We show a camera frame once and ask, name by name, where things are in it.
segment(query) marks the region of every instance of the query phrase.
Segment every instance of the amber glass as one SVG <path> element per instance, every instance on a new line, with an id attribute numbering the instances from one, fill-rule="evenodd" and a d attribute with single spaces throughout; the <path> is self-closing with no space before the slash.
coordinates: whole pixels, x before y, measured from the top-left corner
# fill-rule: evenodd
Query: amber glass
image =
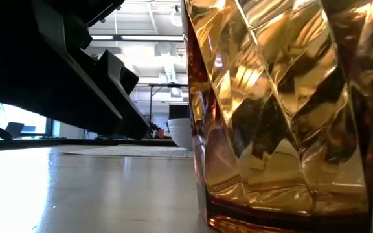
<path id="1" fill-rule="evenodd" d="M 185 0 L 199 209 L 373 232 L 373 0 Z"/>

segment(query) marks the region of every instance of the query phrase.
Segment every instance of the desk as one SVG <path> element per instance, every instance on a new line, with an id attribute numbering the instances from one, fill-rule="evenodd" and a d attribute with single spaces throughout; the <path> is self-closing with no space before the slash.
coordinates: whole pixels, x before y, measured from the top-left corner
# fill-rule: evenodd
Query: desk
<path id="1" fill-rule="evenodd" d="M 0 151 L 0 232 L 208 233 L 192 159 Z"/>

